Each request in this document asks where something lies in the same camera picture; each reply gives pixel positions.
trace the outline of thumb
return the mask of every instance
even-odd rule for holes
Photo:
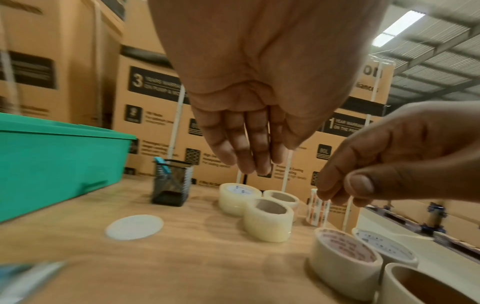
[[[345,190],[367,199],[421,199],[455,195],[455,169],[441,159],[378,164],[349,173]]]

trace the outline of hand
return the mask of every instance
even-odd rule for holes
[[[213,152],[265,175],[346,100],[389,1],[149,4]]]
[[[320,171],[318,196],[480,202],[480,102],[404,106],[348,137]]]

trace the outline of wooden table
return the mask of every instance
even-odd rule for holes
[[[122,182],[0,224],[0,263],[67,261],[26,303],[356,303],[307,266],[314,228],[299,217],[284,243],[261,242],[223,214],[218,190],[193,186],[183,207],[150,204],[153,181]],[[105,236],[135,214],[164,220],[134,241]]]

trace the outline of white disc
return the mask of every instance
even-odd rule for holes
[[[116,220],[105,229],[105,234],[119,241],[144,238],[159,232],[164,221],[153,215],[134,215]]]

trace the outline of number 3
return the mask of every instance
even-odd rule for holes
[[[134,74],[133,77],[135,77],[136,82],[133,82],[133,85],[141,88],[144,86],[144,78],[140,74]]]

